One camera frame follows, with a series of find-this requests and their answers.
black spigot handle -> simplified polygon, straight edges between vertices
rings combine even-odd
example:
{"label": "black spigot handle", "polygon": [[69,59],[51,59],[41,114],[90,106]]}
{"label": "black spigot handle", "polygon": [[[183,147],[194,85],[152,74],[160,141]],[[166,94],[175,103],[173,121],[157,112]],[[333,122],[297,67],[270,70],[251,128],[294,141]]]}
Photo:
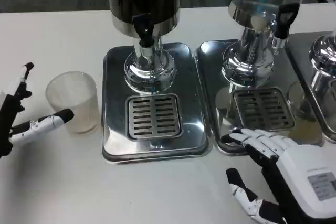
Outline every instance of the black spigot handle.
{"label": "black spigot handle", "polygon": [[279,39],[286,39],[289,36],[289,28],[298,16],[299,3],[281,5],[277,15],[277,27],[274,36]]}
{"label": "black spigot handle", "polygon": [[133,16],[133,25],[135,31],[140,37],[140,45],[142,47],[151,47],[154,45],[153,31],[154,20],[149,13]]}

drip tray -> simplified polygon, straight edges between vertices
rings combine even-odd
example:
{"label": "drip tray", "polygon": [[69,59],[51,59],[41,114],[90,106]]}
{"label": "drip tray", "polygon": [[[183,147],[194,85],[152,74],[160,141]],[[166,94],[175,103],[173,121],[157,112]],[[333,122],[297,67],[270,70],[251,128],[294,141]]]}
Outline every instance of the drip tray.
{"label": "drip tray", "polygon": [[128,134],[132,140],[177,137],[180,133],[180,116],[175,95],[152,95],[129,99]]}
{"label": "drip tray", "polygon": [[133,49],[113,48],[104,59],[104,158],[122,164],[205,155],[211,147],[210,128],[189,47],[164,45],[174,58],[177,74],[168,89],[154,95],[140,94],[125,81],[124,63]]}
{"label": "drip tray", "polygon": [[237,90],[233,96],[244,128],[283,131],[295,125],[284,95],[277,88]]}

stainless steel tray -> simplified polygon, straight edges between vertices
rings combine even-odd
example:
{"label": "stainless steel tray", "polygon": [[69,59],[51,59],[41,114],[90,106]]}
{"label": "stainless steel tray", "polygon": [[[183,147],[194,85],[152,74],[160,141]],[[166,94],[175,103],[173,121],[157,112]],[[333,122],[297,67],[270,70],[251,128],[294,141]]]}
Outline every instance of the stainless steel tray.
{"label": "stainless steel tray", "polygon": [[[209,41],[203,43],[196,54],[196,62],[199,70],[202,88],[206,94],[209,118],[212,132],[217,146],[227,155],[235,155],[232,149],[221,141],[221,137],[230,133],[235,128],[242,127],[238,110],[235,107],[233,91],[243,88],[236,87],[228,82],[222,74],[223,53],[225,49],[236,40]],[[289,89],[293,83],[300,83],[299,79],[285,53],[275,56],[275,65],[270,80],[262,88],[278,88],[286,98],[289,97]],[[311,114],[309,121],[302,117],[300,111],[292,110],[295,118],[295,126],[279,134],[294,138],[298,143],[321,145],[322,132],[315,116]],[[307,125],[313,132],[305,134]]]}
{"label": "stainless steel tray", "polygon": [[[206,105],[191,51],[179,43],[165,44],[164,49],[174,58],[177,74],[172,86],[160,95],[173,94],[178,100],[179,112],[174,122],[181,129],[177,127],[176,134],[158,135],[154,139],[135,137],[134,132],[130,132],[129,101],[134,97],[146,98],[148,94],[133,91],[124,79],[124,62],[133,47],[113,48],[104,59],[102,94],[102,153],[110,162],[119,164],[202,156],[211,147],[208,141],[210,131],[206,131]],[[152,119],[161,120],[156,116],[153,118],[151,115]]]}

chrome base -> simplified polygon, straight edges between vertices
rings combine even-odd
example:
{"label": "chrome base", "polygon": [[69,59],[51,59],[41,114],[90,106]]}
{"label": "chrome base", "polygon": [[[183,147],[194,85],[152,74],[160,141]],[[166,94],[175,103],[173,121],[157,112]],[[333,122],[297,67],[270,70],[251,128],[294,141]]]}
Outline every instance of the chrome base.
{"label": "chrome base", "polygon": [[142,57],[145,61],[139,64],[137,54],[132,52],[124,65],[125,80],[131,89],[137,92],[155,94],[169,88],[176,76],[173,57],[165,50],[154,54],[150,59]]}
{"label": "chrome base", "polygon": [[240,42],[229,45],[223,54],[222,73],[232,84],[239,87],[258,87],[265,84],[272,72],[274,58],[266,49],[263,56],[253,63],[240,61]]}
{"label": "chrome base", "polygon": [[309,57],[321,74],[336,78],[336,37],[320,36],[312,44]]}
{"label": "chrome base", "polygon": [[[197,51],[197,64],[200,72],[200,79],[206,93],[206,103],[211,121],[212,131],[220,151],[226,155],[237,155],[232,152],[233,147],[223,143],[221,137],[230,133],[235,128],[243,126],[238,109],[234,101],[236,90],[247,90],[247,87],[239,87],[228,81],[222,74],[223,52],[230,48],[236,40],[209,41],[203,43]],[[288,90],[294,82],[298,82],[298,77],[291,66],[284,50],[275,58],[272,74],[262,88],[278,88],[288,96]],[[292,110],[295,122],[300,120],[300,114]],[[322,144],[321,137],[303,136],[305,126],[295,123],[295,126],[279,131],[279,134],[294,136],[298,143]]]}
{"label": "chrome base", "polygon": [[[170,19],[167,19],[161,23],[155,24],[154,27],[154,36],[163,36],[166,35],[167,33],[171,32],[179,23],[180,21],[180,8],[176,12],[174,16],[172,16]],[[133,37],[133,38],[138,38],[139,35],[134,29],[133,24],[126,23],[119,18],[117,18],[112,12],[112,21],[115,26],[115,28],[125,34],[126,36]]]}
{"label": "chrome base", "polygon": [[160,99],[160,95],[172,94],[177,97],[181,132],[174,132],[174,136],[139,140],[131,136],[135,131],[129,130],[129,125],[132,126],[128,117],[129,101],[134,97],[148,100],[146,98],[149,96],[131,89],[124,79],[125,57],[133,51],[133,47],[113,48],[104,59],[102,100],[102,153],[110,162],[132,163],[202,156],[211,146],[209,131],[206,130],[206,105],[191,51],[184,44],[166,44],[164,48],[174,58],[178,74],[171,87],[151,98]]}

robotic hand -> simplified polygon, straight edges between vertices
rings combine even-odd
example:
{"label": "robotic hand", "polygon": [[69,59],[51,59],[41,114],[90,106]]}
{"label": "robotic hand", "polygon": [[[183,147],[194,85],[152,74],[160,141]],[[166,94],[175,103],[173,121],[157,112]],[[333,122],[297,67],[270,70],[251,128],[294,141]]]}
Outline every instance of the robotic hand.
{"label": "robotic hand", "polygon": [[262,224],[336,223],[336,178],[321,148],[263,130],[242,129],[229,135],[262,167],[279,205],[248,189],[239,172],[226,171],[233,195],[246,213]]}
{"label": "robotic hand", "polygon": [[37,135],[49,132],[70,121],[74,114],[65,109],[54,115],[44,116],[35,121],[29,121],[12,127],[17,113],[24,111],[21,100],[29,98],[27,77],[34,67],[31,62],[25,64],[19,76],[9,86],[8,90],[0,93],[0,158],[12,151],[13,145],[23,145],[33,141]]}

